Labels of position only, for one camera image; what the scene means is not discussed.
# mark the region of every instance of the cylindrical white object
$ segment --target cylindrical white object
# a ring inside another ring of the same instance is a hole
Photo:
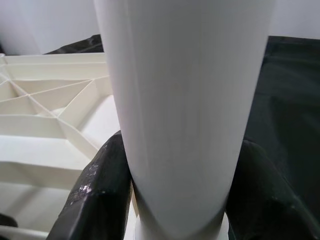
[[[95,0],[141,239],[215,239],[274,0]]]

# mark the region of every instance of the white plastic tube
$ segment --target white plastic tube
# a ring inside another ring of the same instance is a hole
[[[138,195],[136,240],[216,238],[273,5],[95,0]]]

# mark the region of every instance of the white plastic tray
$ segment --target white plastic tray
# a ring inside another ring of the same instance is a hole
[[[104,53],[0,55],[0,213],[45,239],[70,189],[120,129]],[[132,239],[132,206],[126,239]]]

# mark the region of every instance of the white cylinder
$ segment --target white cylinder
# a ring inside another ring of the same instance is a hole
[[[215,239],[274,0],[95,0],[140,239]]]

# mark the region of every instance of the white pipe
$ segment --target white pipe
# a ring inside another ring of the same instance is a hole
[[[136,240],[215,239],[274,0],[95,0]]]

